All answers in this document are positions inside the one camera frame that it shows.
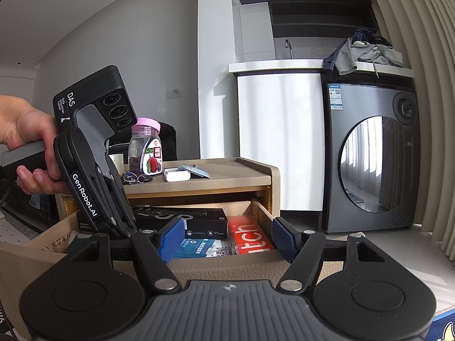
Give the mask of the person's left hand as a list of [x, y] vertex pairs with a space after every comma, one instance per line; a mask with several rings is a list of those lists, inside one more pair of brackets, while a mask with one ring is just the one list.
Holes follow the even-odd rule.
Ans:
[[55, 158], [53, 142], [57, 136], [55, 119], [30, 105], [25, 99], [1, 96], [1, 144], [8, 150], [41, 140], [45, 146], [46, 170], [29, 171], [24, 165], [16, 169], [17, 184], [27, 194], [65, 194], [68, 186]]

